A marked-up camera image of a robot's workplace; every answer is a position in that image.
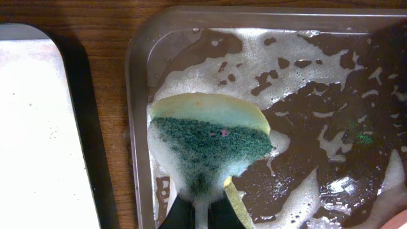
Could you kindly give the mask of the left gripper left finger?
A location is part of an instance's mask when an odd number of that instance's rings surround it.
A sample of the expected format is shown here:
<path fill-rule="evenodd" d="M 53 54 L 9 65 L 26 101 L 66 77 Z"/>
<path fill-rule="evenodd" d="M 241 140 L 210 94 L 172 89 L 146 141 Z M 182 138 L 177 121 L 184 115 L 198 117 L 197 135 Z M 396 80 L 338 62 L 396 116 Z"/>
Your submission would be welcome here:
<path fill-rule="evenodd" d="M 178 195 L 158 229 L 194 229 L 195 209 L 192 203 Z"/>

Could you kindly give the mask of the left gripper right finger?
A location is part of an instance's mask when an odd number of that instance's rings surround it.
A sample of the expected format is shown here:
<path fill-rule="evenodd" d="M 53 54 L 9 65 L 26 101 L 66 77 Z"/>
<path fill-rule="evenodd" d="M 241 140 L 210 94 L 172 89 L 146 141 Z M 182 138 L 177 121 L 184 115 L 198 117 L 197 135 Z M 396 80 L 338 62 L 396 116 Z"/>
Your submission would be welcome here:
<path fill-rule="evenodd" d="M 208 229 L 245 229 L 225 191 L 219 200 L 210 204 L 208 224 Z"/>

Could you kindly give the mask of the green yellow sponge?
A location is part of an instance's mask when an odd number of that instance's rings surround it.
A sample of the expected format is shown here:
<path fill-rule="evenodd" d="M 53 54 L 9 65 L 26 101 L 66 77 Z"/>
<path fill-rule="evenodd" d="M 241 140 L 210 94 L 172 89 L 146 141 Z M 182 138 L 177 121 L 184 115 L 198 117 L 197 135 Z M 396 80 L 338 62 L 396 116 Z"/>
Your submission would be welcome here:
<path fill-rule="evenodd" d="M 211 203 L 272 149 L 270 125 L 257 105 L 221 94 L 186 93 L 150 107 L 148 148 L 172 178 L 177 195 L 192 203 L 195 228 L 208 228 Z"/>

